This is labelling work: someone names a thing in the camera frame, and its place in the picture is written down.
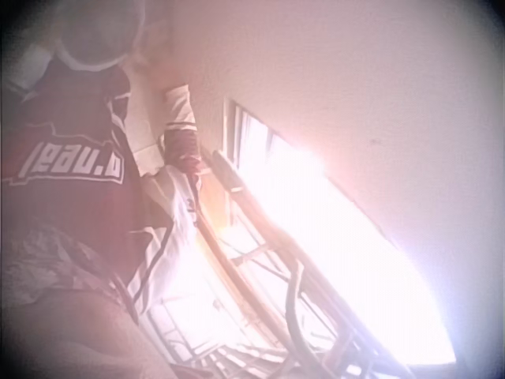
bright window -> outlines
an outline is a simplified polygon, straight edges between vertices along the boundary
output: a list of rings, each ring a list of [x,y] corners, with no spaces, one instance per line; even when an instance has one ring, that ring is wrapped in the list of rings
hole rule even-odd
[[[324,176],[314,155],[238,111],[238,170],[269,216],[297,239],[399,361],[454,362],[436,304],[407,256]],[[285,297],[282,284],[279,291],[270,288]]]

patterned cloth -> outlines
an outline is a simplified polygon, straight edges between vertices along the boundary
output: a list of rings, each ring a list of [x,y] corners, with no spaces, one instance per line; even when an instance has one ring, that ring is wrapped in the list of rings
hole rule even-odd
[[[54,290],[93,291],[127,308],[119,281],[86,245],[38,219],[4,229],[2,308],[31,304]]]

white cloth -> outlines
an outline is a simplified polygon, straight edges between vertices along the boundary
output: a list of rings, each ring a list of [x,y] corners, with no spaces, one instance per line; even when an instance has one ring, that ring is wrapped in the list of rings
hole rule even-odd
[[[179,170],[171,166],[163,167],[156,175],[143,178],[146,194],[162,206],[174,221],[174,227],[168,237],[163,254],[155,263],[149,281],[136,302],[137,312],[144,313],[153,304],[166,297],[167,288],[174,278],[174,257],[192,254],[196,251],[196,213],[194,198],[188,179]],[[140,289],[141,280],[146,270],[163,245],[163,236],[156,235],[152,246],[146,251],[145,265],[141,265],[129,283],[128,292],[134,296]]]

person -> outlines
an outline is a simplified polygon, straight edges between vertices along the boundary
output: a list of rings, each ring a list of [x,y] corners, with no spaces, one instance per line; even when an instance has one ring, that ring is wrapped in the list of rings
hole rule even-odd
[[[2,367],[26,377],[210,377],[170,366],[137,325],[193,247],[200,154],[188,88],[163,85],[162,62],[151,67],[165,97],[156,137],[166,166],[142,178],[120,67],[139,41],[142,2],[65,2],[58,19],[55,57],[35,49],[42,77],[14,75],[17,105],[2,110]]]

ceiling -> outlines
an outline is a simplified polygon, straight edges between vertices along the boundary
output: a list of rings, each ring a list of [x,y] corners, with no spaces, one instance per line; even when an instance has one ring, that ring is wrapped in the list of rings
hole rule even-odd
[[[465,2],[170,8],[203,144],[222,148],[230,97],[315,152],[419,268],[456,353],[491,373],[503,353],[503,45],[489,13]]]

